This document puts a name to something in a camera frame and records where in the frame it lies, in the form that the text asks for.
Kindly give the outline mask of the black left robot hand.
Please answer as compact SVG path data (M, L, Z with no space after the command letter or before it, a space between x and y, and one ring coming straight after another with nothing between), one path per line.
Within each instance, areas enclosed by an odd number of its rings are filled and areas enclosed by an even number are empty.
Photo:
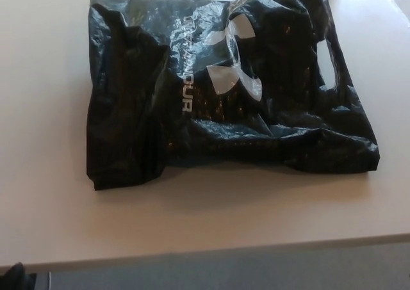
M1 290L34 290L37 275L27 274L21 262L14 264L4 275L1 275Z

